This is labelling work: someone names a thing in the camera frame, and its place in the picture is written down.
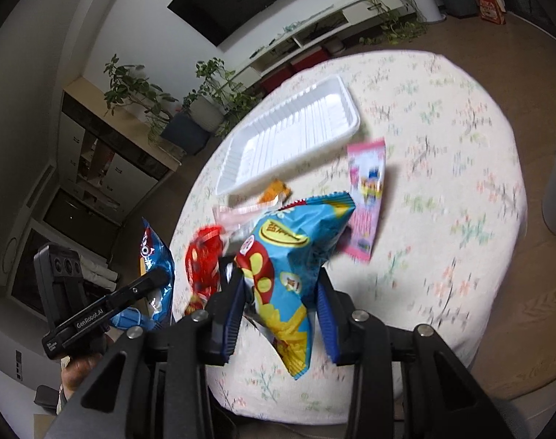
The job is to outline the person left hand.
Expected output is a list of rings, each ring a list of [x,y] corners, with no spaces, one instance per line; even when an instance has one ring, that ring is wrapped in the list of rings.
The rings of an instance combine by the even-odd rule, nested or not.
[[[101,359],[101,354],[94,354],[85,358],[71,359],[68,357],[61,360],[61,386],[66,400],[70,400],[73,393],[76,392]]]

